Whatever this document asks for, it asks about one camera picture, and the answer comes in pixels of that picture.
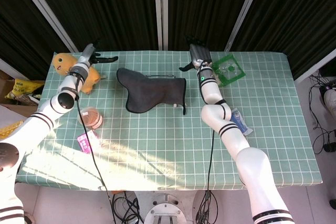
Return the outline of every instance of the white floor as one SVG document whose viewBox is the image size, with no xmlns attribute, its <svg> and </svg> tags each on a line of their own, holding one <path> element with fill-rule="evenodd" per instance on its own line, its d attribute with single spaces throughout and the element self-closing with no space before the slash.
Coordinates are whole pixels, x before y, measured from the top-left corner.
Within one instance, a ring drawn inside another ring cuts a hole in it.
<svg viewBox="0 0 336 224">
<path fill-rule="evenodd" d="M 314 123 L 308 107 L 310 86 L 310 81 L 306 80 L 297 86 L 297 90 L 310 137 L 314 140 L 319 133 L 312 130 Z M 323 126 L 329 130 L 336 126 L 335 120 L 321 105 L 317 89 L 313 94 L 313 108 Z M 323 184 L 279 189 L 296 223 L 336 223 L 336 210 L 329 206 L 329 200 L 336 199 L 336 153 L 323 151 L 316 158 Z M 25 210 L 35 217 L 37 224 L 112 223 L 104 192 L 16 184 L 16 193 L 23 201 Z M 215 195 L 221 207 L 217 223 L 253 223 L 247 191 L 215 191 Z"/>
</svg>

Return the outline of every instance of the green plastic container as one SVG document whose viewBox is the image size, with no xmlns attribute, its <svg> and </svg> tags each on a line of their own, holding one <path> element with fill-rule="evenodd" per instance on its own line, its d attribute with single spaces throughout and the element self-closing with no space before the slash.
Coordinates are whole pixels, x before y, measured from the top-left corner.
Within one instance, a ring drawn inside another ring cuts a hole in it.
<svg viewBox="0 0 336 224">
<path fill-rule="evenodd" d="M 221 81 L 219 86 L 226 86 L 246 75 L 233 54 L 214 62 L 212 68 Z"/>
</svg>

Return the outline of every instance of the cardboard box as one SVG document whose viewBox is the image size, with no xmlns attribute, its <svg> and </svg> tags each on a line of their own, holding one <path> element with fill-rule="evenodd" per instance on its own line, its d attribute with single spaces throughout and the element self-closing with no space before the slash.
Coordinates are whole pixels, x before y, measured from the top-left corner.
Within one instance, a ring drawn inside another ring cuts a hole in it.
<svg viewBox="0 0 336 224">
<path fill-rule="evenodd" d="M 0 105 L 25 117 L 29 117 L 31 114 L 37 111 L 37 106 L 24 106 L 15 104 L 0 104 Z"/>
<path fill-rule="evenodd" d="M 4 80 L 0 79 L 0 103 L 5 104 L 15 104 L 16 101 L 12 99 L 7 99 L 5 96 L 11 92 L 14 86 L 14 80 Z"/>
<path fill-rule="evenodd" d="M 6 74 L 4 71 L 0 70 L 0 79 L 3 80 L 12 80 L 13 78 Z"/>
<path fill-rule="evenodd" d="M 0 79 L 0 105 L 25 117 L 30 116 L 37 110 L 37 106 L 16 105 L 16 101 L 7 99 L 5 96 L 13 89 L 14 80 Z"/>
</svg>

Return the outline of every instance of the metal stand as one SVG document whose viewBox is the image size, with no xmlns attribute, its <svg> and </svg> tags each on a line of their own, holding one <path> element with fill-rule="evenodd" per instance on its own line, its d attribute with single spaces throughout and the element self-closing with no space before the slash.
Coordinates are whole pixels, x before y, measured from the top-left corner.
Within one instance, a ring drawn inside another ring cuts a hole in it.
<svg viewBox="0 0 336 224">
<path fill-rule="evenodd" d="M 144 224 L 192 224 L 197 191 L 136 191 Z"/>
</svg>

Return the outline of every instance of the small packet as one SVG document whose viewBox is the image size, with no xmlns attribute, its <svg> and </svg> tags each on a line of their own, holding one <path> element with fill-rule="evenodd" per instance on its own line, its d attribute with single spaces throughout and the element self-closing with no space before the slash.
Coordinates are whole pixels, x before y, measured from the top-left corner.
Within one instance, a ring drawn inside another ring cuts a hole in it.
<svg viewBox="0 0 336 224">
<path fill-rule="evenodd" d="M 43 90 L 44 81 L 27 81 L 15 79 L 13 90 L 5 96 L 5 98 L 13 99 L 24 105 L 37 105 L 36 92 Z"/>
<path fill-rule="evenodd" d="M 96 135 L 96 133 L 93 130 L 88 131 L 88 137 L 91 143 L 92 148 L 94 149 L 94 147 L 97 147 L 99 145 L 99 140 L 98 140 L 98 136 Z M 89 141 L 84 134 L 81 134 L 79 137 L 77 137 L 77 141 L 79 143 L 79 146 L 82 150 L 82 152 L 90 154 L 91 153 L 91 149 L 90 149 L 90 145 L 89 145 Z"/>
<path fill-rule="evenodd" d="M 232 115 L 231 115 L 231 122 L 234 122 L 235 124 L 237 124 L 238 128 L 240 129 L 240 131 L 242 132 L 242 134 L 244 136 L 247 136 L 248 134 L 252 133 L 253 130 L 249 127 L 247 127 L 241 113 L 238 111 L 237 108 L 234 108 L 231 111 Z"/>
</svg>

